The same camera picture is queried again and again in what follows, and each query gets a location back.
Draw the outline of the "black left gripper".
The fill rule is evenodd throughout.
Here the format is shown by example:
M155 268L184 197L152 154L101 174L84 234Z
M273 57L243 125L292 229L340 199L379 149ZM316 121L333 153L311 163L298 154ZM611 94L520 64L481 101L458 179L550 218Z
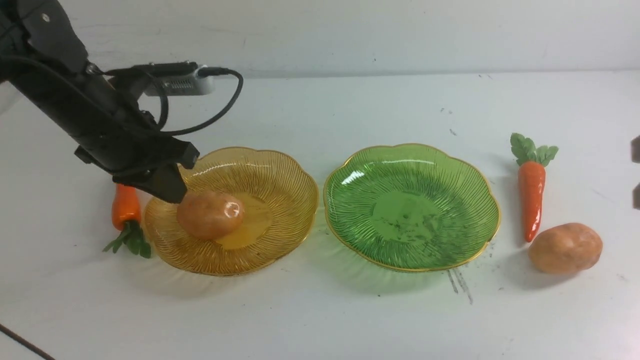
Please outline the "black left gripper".
M179 167L192 168L195 146L162 132L138 100L158 80L148 75L80 75L56 79L50 118L78 143L76 155L113 175L112 180L171 204L188 191Z

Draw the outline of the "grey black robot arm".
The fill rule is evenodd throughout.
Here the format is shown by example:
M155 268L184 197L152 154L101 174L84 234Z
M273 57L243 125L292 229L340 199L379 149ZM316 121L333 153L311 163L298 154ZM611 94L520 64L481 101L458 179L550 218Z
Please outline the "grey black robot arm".
M1 2L1 80L64 130L84 163L164 202L183 200L179 168L191 169L199 151L160 132L138 105L147 85L162 84L142 67L106 79L59 1Z

